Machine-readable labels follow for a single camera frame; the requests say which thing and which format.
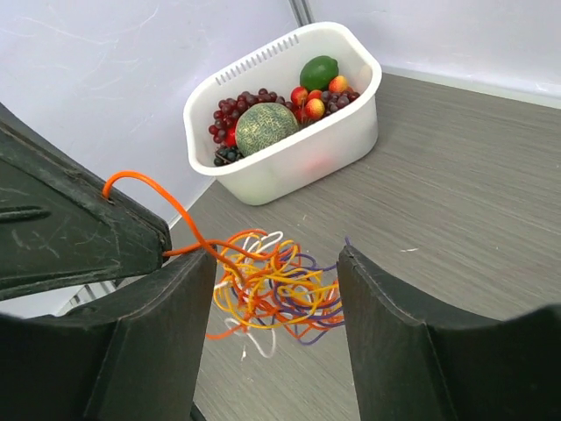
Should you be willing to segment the black grape bunch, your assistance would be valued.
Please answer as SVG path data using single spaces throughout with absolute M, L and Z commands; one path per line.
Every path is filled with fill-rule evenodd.
M 240 161 L 243 158 L 244 155 L 236 146 L 220 146 L 214 152 L 213 163 L 215 167 L 222 167 Z

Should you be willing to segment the red yellow peaches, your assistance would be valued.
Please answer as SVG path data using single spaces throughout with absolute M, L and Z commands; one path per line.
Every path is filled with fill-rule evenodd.
M 303 86 L 294 88 L 290 94 L 291 110 L 302 124 L 311 124 L 326 118 L 355 101 L 355 91 L 343 75 L 336 76 L 326 89 L 308 90 Z

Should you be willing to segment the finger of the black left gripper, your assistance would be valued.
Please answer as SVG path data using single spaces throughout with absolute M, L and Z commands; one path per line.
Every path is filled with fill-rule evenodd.
M 1 109 L 3 300 L 159 269 L 171 236 L 164 219 Z

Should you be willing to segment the green lime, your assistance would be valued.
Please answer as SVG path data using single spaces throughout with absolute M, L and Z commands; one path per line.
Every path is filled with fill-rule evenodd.
M 300 85 L 307 91 L 325 90 L 338 75 L 338 61 L 330 56 L 320 55 L 303 66 L 300 73 Z

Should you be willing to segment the green striped melon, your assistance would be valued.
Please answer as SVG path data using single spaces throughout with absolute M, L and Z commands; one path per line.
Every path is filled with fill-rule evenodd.
M 300 130 L 295 115 L 280 103 L 259 103 L 246 111 L 236 128 L 239 151 L 248 157 Z

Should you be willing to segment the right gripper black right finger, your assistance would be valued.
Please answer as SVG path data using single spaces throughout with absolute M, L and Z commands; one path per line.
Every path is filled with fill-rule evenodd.
M 364 420 L 557 420 L 560 307 L 504 321 L 445 303 L 353 246 L 337 262 Z

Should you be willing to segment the white plastic fruit basket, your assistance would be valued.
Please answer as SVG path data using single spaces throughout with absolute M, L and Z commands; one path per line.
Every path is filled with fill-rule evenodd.
M 192 92 L 183 111 L 189 164 L 243 203 L 272 202 L 374 148 L 381 79 L 345 26 L 294 30 Z

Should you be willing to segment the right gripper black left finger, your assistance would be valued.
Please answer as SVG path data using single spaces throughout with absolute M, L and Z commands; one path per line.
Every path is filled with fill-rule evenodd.
M 216 270 L 198 250 L 62 317 L 2 316 L 2 419 L 200 419 Z

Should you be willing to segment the dark red grape bunch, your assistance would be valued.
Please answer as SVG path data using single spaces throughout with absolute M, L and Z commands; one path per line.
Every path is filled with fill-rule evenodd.
M 236 98 L 223 99 L 218 102 L 217 109 L 213 112 L 213 123 L 208 128 L 209 135 L 217 145 L 235 146 L 237 124 L 246 111 L 259 103 L 284 104 L 285 102 L 284 96 L 279 96 L 276 92 L 265 88 L 255 94 L 244 91 Z

